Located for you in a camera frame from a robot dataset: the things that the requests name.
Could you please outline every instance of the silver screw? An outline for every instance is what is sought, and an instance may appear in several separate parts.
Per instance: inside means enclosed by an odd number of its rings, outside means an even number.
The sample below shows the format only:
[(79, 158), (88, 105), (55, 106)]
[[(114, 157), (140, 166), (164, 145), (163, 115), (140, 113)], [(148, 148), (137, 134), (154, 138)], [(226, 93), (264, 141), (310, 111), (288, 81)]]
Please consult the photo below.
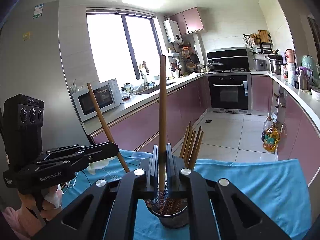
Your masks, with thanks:
[(144, 170), (143, 169), (135, 169), (133, 173), (137, 176), (141, 176), (144, 174)]
[(104, 179), (99, 179), (96, 181), (97, 187), (103, 187), (107, 182)]
[(229, 180), (227, 180), (227, 179), (219, 179), (219, 184), (221, 186), (228, 186), (229, 185)]
[(183, 168), (183, 169), (181, 170), (181, 173), (182, 173), (183, 175), (189, 175), (189, 174), (191, 173), (191, 170), (188, 169), (188, 168)]

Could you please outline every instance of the white water heater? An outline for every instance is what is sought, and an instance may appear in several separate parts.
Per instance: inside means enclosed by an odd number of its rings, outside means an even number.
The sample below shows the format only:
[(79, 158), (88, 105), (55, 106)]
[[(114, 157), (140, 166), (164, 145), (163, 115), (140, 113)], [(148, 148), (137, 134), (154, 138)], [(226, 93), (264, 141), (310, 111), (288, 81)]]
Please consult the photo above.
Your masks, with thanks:
[(178, 28), (178, 24), (170, 19), (163, 22), (165, 31), (167, 32), (168, 40), (170, 43), (181, 43), (182, 38)]

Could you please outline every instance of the wooden cutting board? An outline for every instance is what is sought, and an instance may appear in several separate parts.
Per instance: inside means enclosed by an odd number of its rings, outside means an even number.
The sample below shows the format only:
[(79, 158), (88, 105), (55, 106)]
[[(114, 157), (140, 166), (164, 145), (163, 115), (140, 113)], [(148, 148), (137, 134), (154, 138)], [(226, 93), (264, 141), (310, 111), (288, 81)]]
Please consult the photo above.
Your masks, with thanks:
[(261, 42), (270, 42), (269, 37), (268, 37), (268, 31), (262, 31), (258, 30)]

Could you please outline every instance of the countertop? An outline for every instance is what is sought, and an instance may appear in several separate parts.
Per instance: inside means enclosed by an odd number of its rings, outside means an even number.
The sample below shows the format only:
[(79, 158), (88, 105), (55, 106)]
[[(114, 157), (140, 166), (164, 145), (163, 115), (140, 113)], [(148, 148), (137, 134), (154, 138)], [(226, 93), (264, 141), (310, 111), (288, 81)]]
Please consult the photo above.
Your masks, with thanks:
[[(180, 77), (180, 78), (174, 78), (170, 79), (167, 82), (172, 83), (175, 82), (174, 84), (171, 84), (167, 86), (167, 93), (182, 87), (194, 80), (197, 80), (199, 78), (203, 77), (203, 73), (201, 73), (198, 76), (187, 76), (187, 77)], [(150, 94), (144, 94), (144, 95), (134, 95), (131, 96), (129, 100), (126, 100), (120, 104), (120, 106), (115, 107), (109, 111), (106, 111), (102, 113), (104, 119), (106, 120), (106, 123), (110, 123), (121, 116), (137, 109), (140, 106), (145, 105), (146, 103), (159, 98), (159, 90), (156, 90)], [(87, 121), (83, 122), (84, 124), (84, 130), (87, 135), (93, 133), (94, 131), (100, 129), (102, 127), (99, 119), (97, 116), (88, 119)]]
[(287, 82), (287, 79), (281, 77), (281, 75), (273, 74), (270, 71), (257, 71), (250, 70), (251, 75), (265, 75), (271, 77), (277, 83), (279, 83), (287, 92), (301, 105), (304, 111), (310, 116), (317, 129), (320, 131), (320, 101), (312, 98), (301, 90), (295, 88)]

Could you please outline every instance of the oven handle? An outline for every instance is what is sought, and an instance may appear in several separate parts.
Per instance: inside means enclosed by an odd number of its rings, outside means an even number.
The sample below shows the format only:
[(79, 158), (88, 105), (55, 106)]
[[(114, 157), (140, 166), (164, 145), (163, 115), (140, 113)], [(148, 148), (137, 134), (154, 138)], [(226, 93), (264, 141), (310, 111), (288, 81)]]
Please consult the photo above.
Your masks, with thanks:
[(214, 87), (243, 87), (243, 84), (241, 85), (215, 85), (213, 84)]

